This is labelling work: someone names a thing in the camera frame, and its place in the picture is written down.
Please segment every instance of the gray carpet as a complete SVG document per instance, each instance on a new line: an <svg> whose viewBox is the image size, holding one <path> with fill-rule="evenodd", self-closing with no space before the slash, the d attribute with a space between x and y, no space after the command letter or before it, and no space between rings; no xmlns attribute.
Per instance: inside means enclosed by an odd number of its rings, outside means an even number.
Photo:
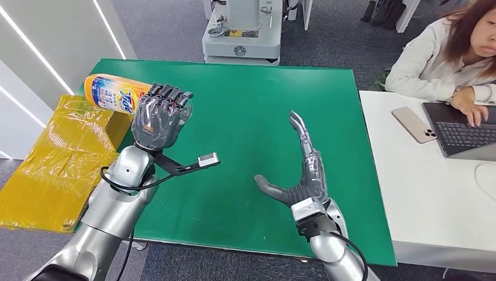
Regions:
<svg viewBox="0 0 496 281"><path fill-rule="evenodd" d="M423 0L405 33L360 21L368 0L314 0L308 31L301 9L283 25L281 65L352 68L358 89L366 89L391 67L411 39L459 0L442 8ZM206 19L200 0L113 0L124 30L142 60L203 61Z"/></svg>
<svg viewBox="0 0 496 281"><path fill-rule="evenodd" d="M21 162L0 159L0 190ZM45 264L71 237L71 234L0 228L0 280L23 280ZM106 280L113 281L117 278L126 247L125 244L120 245ZM143 251L131 251L121 281L140 279L148 250L149 247Z"/></svg>
<svg viewBox="0 0 496 281"><path fill-rule="evenodd" d="M382 281L441 281L444 268L400 264L372 266ZM468 273L481 281L496 275L449 270L446 276ZM328 281L317 261L255 255L188 246L155 244L150 247L141 281Z"/></svg>

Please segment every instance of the green table mat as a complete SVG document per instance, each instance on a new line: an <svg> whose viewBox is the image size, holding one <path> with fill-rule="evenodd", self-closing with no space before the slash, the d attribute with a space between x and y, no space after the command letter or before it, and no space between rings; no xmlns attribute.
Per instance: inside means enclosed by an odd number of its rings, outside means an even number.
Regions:
<svg viewBox="0 0 496 281"><path fill-rule="evenodd" d="M263 174L281 187L298 183L294 109L322 152L329 196L350 239L370 263L396 265L351 70L103 59L96 73L193 92L193 115L164 153L184 165L211 152L221 159L217 167L163 183L136 225L137 238L313 257L291 210L253 180ZM157 174L167 175L160 168Z"/></svg>

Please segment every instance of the brown hair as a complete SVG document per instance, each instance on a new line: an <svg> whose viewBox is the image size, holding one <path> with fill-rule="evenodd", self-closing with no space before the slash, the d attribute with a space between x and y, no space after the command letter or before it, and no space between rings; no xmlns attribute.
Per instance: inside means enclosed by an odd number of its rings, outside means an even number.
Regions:
<svg viewBox="0 0 496 281"><path fill-rule="evenodd" d="M470 50L470 37L476 24L490 10L496 6L496 0L476 0L465 9L450 13L445 18L451 21L451 28L445 48L445 59L449 63L456 64L462 55ZM492 63L481 76L496 75L496 56L492 57Z"/></svg>

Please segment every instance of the robot finger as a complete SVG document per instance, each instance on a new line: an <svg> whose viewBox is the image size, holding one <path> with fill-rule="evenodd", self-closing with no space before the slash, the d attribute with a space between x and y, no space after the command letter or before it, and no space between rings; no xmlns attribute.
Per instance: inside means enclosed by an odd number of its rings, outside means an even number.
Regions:
<svg viewBox="0 0 496 281"><path fill-rule="evenodd" d="M170 101L170 104L175 104L179 98L182 96L182 91L179 88L174 88L172 92L169 94L167 99Z"/></svg>
<svg viewBox="0 0 496 281"><path fill-rule="evenodd" d="M306 129L306 126L305 126L305 122L303 122L303 119L301 118L301 116L298 115L298 113L296 113L293 110L291 110L290 116L293 117L294 119L296 119L298 121L298 123L301 125L301 127L303 128L303 131L306 134L306 138L308 139L308 142L312 146L312 139L310 138L310 134L308 133L308 130Z"/></svg>
<svg viewBox="0 0 496 281"><path fill-rule="evenodd" d="M255 175L255 181L257 182L260 191L276 199L277 201L284 203L288 207L291 206L290 197L287 190L281 189L278 186L269 183L268 180L261 174Z"/></svg>
<svg viewBox="0 0 496 281"><path fill-rule="evenodd" d="M158 95L160 95L162 99L166 99L173 89L174 87L172 87L171 85L164 85L164 87L160 89Z"/></svg>
<svg viewBox="0 0 496 281"><path fill-rule="evenodd" d="M158 95L159 92L163 89L162 85L158 85L156 83L153 83L153 85L150 87L148 90L148 95L153 97L154 95Z"/></svg>
<svg viewBox="0 0 496 281"><path fill-rule="evenodd" d="M296 130L298 133L300 143L301 143L301 152L303 153L304 158L310 157L310 153L312 152L312 144L308 140L305 130L303 129L303 126L293 118L292 116L290 117L290 123L293 126L293 128Z"/></svg>
<svg viewBox="0 0 496 281"><path fill-rule="evenodd" d="M184 105L188 102L190 98L193 98L193 93L191 92L185 92L177 101L177 104L175 105L177 109L182 109Z"/></svg>

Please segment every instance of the smartphone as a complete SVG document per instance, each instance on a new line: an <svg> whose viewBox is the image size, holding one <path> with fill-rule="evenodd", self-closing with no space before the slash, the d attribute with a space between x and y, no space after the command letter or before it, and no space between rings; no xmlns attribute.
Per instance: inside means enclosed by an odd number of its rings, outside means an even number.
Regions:
<svg viewBox="0 0 496 281"><path fill-rule="evenodd" d="M438 138L429 125L410 108L398 108L391 113L418 143L426 143Z"/></svg>

